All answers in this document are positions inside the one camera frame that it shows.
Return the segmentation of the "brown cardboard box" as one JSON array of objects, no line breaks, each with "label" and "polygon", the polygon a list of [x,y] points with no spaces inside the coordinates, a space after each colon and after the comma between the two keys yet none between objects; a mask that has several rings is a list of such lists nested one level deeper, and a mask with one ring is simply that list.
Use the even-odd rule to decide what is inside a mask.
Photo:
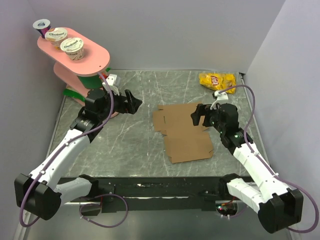
[{"label": "brown cardboard box", "polygon": [[196,110],[196,102],[158,105],[152,113],[154,130],[164,135],[165,152],[173,164],[210,159],[214,147],[207,128],[194,126],[191,114]]}]

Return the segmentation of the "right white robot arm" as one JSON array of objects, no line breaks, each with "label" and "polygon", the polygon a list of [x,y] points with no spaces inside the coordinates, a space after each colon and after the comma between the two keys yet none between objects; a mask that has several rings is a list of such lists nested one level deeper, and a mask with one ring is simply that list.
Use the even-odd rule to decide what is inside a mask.
[{"label": "right white robot arm", "polygon": [[254,210],[263,228],[275,233],[301,221],[304,197],[298,189],[291,189],[278,180],[270,166],[262,158],[255,143],[239,126],[238,109],[235,105],[198,104],[191,114],[194,126],[204,117],[204,127],[214,127],[221,143],[246,169],[252,178],[245,182],[239,175],[232,173],[220,178],[218,193],[223,199],[235,197]]}]

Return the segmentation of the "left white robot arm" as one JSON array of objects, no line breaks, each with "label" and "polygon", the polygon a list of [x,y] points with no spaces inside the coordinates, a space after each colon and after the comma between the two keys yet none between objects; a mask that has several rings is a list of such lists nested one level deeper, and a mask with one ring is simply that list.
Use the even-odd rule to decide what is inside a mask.
[{"label": "left white robot arm", "polygon": [[126,89],[125,95],[100,88],[88,92],[65,137],[55,150],[28,175],[14,181],[16,204],[39,219],[49,220],[67,202],[84,197],[94,201],[99,195],[99,181],[88,175],[60,184],[64,171],[95,139],[115,112],[134,115],[142,100]]}]

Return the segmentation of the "yellow chips bag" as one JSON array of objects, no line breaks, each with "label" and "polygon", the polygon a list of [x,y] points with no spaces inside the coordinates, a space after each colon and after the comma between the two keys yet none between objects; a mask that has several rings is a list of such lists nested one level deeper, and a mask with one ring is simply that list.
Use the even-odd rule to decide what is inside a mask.
[{"label": "yellow chips bag", "polygon": [[236,76],[232,73],[200,73],[199,83],[213,91],[221,91],[236,85]]}]

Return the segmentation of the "pink tiered shelf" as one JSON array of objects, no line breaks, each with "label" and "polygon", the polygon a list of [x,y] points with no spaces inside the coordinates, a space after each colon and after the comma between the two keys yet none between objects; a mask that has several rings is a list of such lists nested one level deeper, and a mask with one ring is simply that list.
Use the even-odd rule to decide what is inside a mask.
[{"label": "pink tiered shelf", "polygon": [[84,106],[91,89],[103,88],[111,57],[98,43],[69,27],[64,29],[67,36],[61,41],[53,41],[58,32],[50,30],[47,38],[38,38],[37,46],[54,60],[53,72],[67,84],[64,95]]}]

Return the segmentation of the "white Chobani yogurt cup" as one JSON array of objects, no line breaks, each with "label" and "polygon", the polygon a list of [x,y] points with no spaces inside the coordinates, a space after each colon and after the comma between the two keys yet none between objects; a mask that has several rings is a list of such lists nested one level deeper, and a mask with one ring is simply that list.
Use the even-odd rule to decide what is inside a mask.
[{"label": "white Chobani yogurt cup", "polygon": [[60,49],[72,60],[78,61],[84,57],[84,41],[80,37],[70,37],[60,44]]}]

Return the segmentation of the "orange Chobani yogurt cup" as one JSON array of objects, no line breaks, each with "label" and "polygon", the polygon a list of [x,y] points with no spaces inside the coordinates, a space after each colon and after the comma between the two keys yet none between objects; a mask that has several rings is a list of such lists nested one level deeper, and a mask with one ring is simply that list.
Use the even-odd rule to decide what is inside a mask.
[{"label": "orange Chobani yogurt cup", "polygon": [[68,31],[64,27],[55,27],[47,31],[44,36],[54,47],[59,48],[61,42],[67,38]]}]

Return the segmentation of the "purple yogurt cup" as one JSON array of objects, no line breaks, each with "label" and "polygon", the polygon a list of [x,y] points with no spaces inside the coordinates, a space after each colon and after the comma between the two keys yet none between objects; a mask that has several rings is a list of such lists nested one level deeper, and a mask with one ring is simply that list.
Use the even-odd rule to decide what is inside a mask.
[{"label": "purple yogurt cup", "polygon": [[44,39],[46,32],[48,32],[51,28],[51,22],[48,19],[39,19],[36,20],[33,24],[32,27],[37,30],[41,37]]}]

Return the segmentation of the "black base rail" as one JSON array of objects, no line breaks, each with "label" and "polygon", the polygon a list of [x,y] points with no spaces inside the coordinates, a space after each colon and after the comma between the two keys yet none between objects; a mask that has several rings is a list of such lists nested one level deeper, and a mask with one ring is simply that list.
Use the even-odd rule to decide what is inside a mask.
[{"label": "black base rail", "polygon": [[238,202],[227,193],[219,176],[99,177],[94,197],[73,203],[101,203],[103,213],[117,211],[215,211],[218,203]]}]

